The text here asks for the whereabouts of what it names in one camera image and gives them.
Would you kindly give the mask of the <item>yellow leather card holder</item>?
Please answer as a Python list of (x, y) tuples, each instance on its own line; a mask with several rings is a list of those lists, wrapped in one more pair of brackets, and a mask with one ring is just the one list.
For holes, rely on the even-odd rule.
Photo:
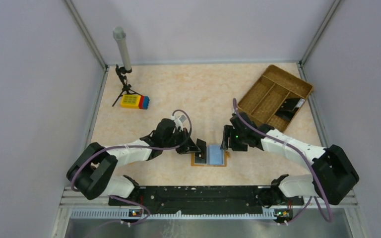
[(193, 167), (226, 167), (230, 153), (222, 150), (220, 145), (208, 145), (205, 154), (193, 153), (191, 157), (191, 166)]

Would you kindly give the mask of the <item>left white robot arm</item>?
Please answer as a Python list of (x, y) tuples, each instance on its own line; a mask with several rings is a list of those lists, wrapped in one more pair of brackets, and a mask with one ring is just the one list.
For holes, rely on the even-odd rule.
[(179, 120), (162, 119), (155, 130), (134, 142), (111, 147), (93, 142), (69, 168), (66, 177), (74, 190), (88, 200), (112, 195), (133, 205), (139, 199), (138, 183), (129, 176), (115, 175), (115, 169), (152, 160), (166, 150), (175, 150), (179, 155), (198, 153), (201, 149), (190, 133)]

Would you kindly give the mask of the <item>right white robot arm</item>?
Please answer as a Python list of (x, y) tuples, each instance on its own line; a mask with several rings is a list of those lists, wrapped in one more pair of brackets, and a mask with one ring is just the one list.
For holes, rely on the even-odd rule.
[(291, 197), (319, 197), (338, 205), (359, 182), (359, 175), (344, 150), (337, 145), (320, 147), (304, 143), (268, 124), (257, 126), (246, 113), (233, 114), (223, 127), (222, 150), (246, 152), (249, 147), (276, 153), (305, 167), (310, 174), (282, 175), (271, 186), (271, 198), (285, 204)]

